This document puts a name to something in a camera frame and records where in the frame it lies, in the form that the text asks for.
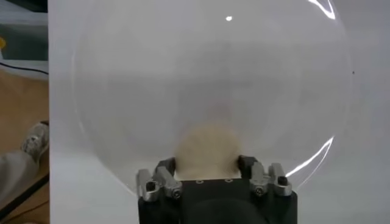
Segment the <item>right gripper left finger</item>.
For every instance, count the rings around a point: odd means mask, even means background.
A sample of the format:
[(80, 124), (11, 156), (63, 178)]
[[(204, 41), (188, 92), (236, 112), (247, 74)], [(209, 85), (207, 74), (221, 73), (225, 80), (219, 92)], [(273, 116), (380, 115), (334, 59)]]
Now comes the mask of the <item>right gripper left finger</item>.
[(182, 182), (174, 178), (175, 163), (174, 157), (159, 161), (153, 174), (148, 169), (140, 169), (136, 175), (138, 198), (157, 201), (162, 193), (165, 197), (178, 200), (182, 195)]

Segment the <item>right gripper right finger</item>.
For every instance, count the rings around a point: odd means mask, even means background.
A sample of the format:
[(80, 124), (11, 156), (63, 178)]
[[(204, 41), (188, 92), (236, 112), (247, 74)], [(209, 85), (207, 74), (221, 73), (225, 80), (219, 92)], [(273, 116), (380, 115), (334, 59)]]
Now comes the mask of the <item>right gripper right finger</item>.
[(241, 178), (248, 179), (250, 190), (258, 197), (272, 191), (279, 197), (288, 197), (292, 194), (292, 185), (289, 182), (280, 163), (272, 163), (265, 171), (264, 166), (253, 156), (240, 155), (237, 165)]

